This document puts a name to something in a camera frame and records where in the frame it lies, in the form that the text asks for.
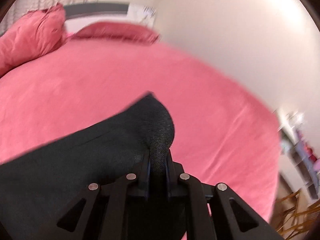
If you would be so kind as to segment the cluttered shelf unit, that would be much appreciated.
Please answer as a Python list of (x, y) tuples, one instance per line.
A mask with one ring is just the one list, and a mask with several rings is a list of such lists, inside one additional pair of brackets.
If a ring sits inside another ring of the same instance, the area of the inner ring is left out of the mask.
[(278, 131), (281, 136), (279, 173), (292, 192), (301, 190), (309, 203), (319, 199), (319, 176), (313, 157), (303, 134), (304, 114), (285, 113), (277, 109)]

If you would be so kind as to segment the large pink pillow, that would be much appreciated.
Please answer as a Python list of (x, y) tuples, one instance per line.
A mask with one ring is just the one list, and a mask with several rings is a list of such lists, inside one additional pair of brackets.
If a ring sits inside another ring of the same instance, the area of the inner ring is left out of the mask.
[(65, 10), (59, 3), (19, 18), (1, 36), (1, 76), (60, 48), (67, 40), (65, 20)]

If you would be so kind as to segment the black knit garment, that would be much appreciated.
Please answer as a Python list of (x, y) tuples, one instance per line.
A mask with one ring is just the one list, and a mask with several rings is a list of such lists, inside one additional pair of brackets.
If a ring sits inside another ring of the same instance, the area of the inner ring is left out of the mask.
[(1, 166), (1, 223), (32, 239), (88, 184), (108, 184), (149, 154), (156, 173), (174, 139), (167, 109), (147, 94), (125, 111)]

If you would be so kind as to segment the wooden chair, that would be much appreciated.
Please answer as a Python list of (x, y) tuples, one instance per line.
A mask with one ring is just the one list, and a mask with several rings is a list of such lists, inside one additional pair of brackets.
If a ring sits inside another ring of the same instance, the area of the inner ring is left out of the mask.
[(283, 239), (298, 239), (310, 231), (319, 215), (319, 200), (308, 205), (301, 189), (277, 199), (271, 225)]

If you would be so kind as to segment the flat pink pillow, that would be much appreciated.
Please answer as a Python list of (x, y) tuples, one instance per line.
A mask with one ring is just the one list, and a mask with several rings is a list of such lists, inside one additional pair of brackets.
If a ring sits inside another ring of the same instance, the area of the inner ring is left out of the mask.
[(71, 36), (72, 39), (104, 38), (141, 44), (153, 44), (159, 37), (159, 33), (146, 26), (112, 21), (92, 23)]

